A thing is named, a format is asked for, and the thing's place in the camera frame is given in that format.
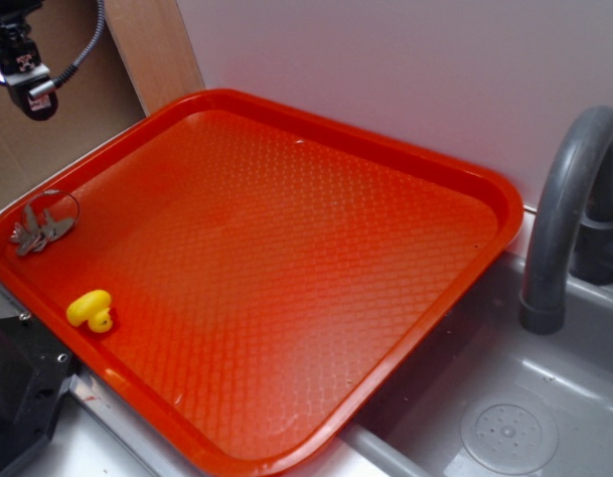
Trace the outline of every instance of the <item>key ring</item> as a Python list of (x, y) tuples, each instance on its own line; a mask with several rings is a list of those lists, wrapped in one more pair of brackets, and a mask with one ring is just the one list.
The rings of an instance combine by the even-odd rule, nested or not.
[(39, 226), (39, 224), (37, 223), (36, 215), (31, 215), (30, 213), (30, 211), (34, 213), (34, 209), (32, 205), (35, 202), (38, 202), (39, 200), (45, 197), (52, 197), (52, 196), (64, 196), (64, 197), (68, 197), (72, 199), (76, 207), (76, 212), (73, 215), (68, 215), (68, 217), (73, 219), (74, 221), (73, 226), (77, 224), (78, 218), (80, 217), (80, 204), (78, 203), (77, 198), (73, 196), (71, 193), (66, 192), (66, 191), (62, 191), (59, 189), (48, 189), (47, 191), (44, 191), (41, 194), (37, 194), (32, 199), (30, 199), (24, 206), (23, 210), (21, 211), (21, 225), (23, 226), (23, 228), (26, 230), (28, 234), (32, 234), (33, 230)]

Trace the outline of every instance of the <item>yellow rubber duck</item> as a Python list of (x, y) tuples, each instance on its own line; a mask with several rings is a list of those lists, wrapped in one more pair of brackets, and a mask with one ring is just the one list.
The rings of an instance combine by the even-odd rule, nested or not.
[(68, 307), (68, 321), (80, 326), (84, 321), (94, 333), (105, 333), (114, 324), (109, 314), (111, 295), (105, 290), (93, 290), (73, 301)]

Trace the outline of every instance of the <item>sink drain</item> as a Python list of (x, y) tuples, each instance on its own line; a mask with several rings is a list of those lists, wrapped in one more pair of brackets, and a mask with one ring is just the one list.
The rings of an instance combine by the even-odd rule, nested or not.
[(548, 412), (536, 401), (510, 394), (474, 402), (463, 416), (461, 435), (479, 464), (506, 475), (540, 469), (557, 448), (557, 428)]

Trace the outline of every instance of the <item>gray sink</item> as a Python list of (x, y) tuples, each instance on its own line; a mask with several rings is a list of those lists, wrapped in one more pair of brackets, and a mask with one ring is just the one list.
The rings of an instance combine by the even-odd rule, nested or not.
[(363, 407), (373, 458), (409, 459), (403, 475), (613, 477), (613, 293), (571, 279), (562, 330), (529, 333), (523, 267), (501, 257)]

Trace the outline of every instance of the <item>plastic tray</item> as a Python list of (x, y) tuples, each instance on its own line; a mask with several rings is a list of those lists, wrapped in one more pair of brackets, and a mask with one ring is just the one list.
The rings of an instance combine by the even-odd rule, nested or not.
[[(80, 219), (20, 257), (8, 236), (49, 189)], [(210, 90), (1, 214), (0, 280), (198, 467), (266, 475), (351, 419), (522, 216), (490, 171)], [(66, 319), (96, 288), (117, 315), (101, 335)]]

